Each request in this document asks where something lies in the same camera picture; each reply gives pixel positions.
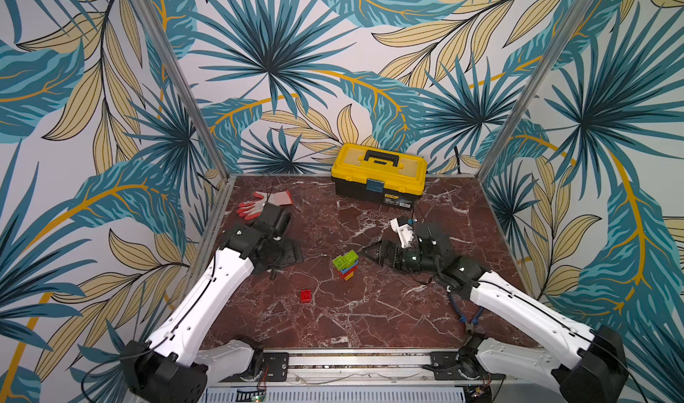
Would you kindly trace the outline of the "small green lego brick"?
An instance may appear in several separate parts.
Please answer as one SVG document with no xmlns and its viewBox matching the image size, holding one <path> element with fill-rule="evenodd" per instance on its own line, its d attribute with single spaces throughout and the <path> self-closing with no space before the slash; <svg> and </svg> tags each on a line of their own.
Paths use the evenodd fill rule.
<svg viewBox="0 0 684 403">
<path fill-rule="evenodd" d="M 349 251 L 348 253 L 343 255 L 341 258 L 342 258 L 342 264 L 343 265 L 349 265 L 349 264 L 354 265 L 358 262 L 359 256 L 355 251 Z"/>
</svg>

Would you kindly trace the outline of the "long green lego brick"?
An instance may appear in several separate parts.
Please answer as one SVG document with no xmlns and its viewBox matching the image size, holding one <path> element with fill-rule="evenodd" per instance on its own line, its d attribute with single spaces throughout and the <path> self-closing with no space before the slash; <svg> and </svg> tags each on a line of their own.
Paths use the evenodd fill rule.
<svg viewBox="0 0 684 403">
<path fill-rule="evenodd" d="M 339 256 L 333 260 L 333 265 L 338 272 L 345 273 L 356 265 L 357 260 L 358 257 L 356 255 Z"/>
</svg>

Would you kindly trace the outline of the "small red lego brick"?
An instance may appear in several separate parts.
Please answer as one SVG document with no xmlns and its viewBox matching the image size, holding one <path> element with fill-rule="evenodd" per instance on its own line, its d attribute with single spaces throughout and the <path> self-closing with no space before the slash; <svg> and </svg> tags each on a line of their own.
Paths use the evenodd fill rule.
<svg viewBox="0 0 684 403">
<path fill-rule="evenodd" d="M 313 293 L 310 290 L 303 290 L 300 292 L 301 303 L 311 303 L 313 300 Z"/>
</svg>

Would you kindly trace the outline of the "blue lego brick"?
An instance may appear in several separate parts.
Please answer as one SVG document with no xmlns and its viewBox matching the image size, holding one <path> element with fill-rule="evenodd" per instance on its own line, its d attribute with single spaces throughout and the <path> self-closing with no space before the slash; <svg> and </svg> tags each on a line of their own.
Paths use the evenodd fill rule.
<svg viewBox="0 0 684 403">
<path fill-rule="evenodd" d="M 358 262 L 356 263 L 356 265 L 354 265 L 354 266 L 352 266 L 352 267 L 350 267 L 350 268 L 348 268 L 348 269 L 342 269 L 342 270 L 339 271 L 338 273 L 340 273 L 340 276 L 343 277 L 343 276 L 349 274 L 350 272 L 355 272 L 355 271 L 357 270 L 357 268 L 358 268 Z"/>
</svg>

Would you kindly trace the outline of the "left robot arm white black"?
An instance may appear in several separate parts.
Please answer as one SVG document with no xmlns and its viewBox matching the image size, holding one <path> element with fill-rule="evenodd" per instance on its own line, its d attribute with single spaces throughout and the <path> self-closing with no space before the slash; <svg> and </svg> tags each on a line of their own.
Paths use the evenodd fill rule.
<svg viewBox="0 0 684 403">
<path fill-rule="evenodd" d="M 249 338 L 203 351 L 217 316 L 250 276 L 302 262 L 299 244 L 286 237 L 290 213 L 266 205 L 254 221 L 224 233 L 213 259 L 169 318 L 142 342 L 131 341 L 120 359 L 126 388 L 147 402 L 196 402 L 226 378 L 261 380 L 263 349 Z"/>
</svg>

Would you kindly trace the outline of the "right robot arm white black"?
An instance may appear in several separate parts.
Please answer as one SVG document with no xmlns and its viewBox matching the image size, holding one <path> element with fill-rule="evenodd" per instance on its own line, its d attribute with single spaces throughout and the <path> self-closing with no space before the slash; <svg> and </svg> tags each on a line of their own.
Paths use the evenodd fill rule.
<svg viewBox="0 0 684 403">
<path fill-rule="evenodd" d="M 477 260 L 456 253 L 449 237 L 432 224 L 396 219 L 391 228 L 397 241 L 379 240 L 361 249 L 361 256 L 412 278 L 426 274 L 449 298 L 492 312 L 538 344 L 521 347 L 473 332 L 457 351 L 432 354 L 425 368 L 437 380 L 476 382 L 499 374 L 557 392 L 567 402 L 618 401 L 629 377 L 618 332 L 557 313 Z"/>
</svg>

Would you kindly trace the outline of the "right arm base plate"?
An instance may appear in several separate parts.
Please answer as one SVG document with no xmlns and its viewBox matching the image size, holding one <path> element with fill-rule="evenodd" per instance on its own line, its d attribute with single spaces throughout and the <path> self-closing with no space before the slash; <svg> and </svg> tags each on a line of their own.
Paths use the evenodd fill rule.
<svg viewBox="0 0 684 403">
<path fill-rule="evenodd" d="M 429 362 L 423 366 L 432 372 L 436 381 L 463 380 L 488 383 L 503 380 L 505 374 L 491 374 L 484 370 L 474 356 L 461 355 L 459 351 L 433 351 Z"/>
</svg>

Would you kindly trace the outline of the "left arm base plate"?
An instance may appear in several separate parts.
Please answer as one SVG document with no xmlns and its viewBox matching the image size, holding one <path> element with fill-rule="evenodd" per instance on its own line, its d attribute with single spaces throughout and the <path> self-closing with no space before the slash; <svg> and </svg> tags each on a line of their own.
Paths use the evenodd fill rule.
<svg viewBox="0 0 684 403">
<path fill-rule="evenodd" d="M 283 383 L 287 381 L 290 367 L 290 354 L 288 352 L 258 353 L 253 357 L 248 369 L 237 374 L 236 378 L 242 382 L 267 382 Z"/>
</svg>

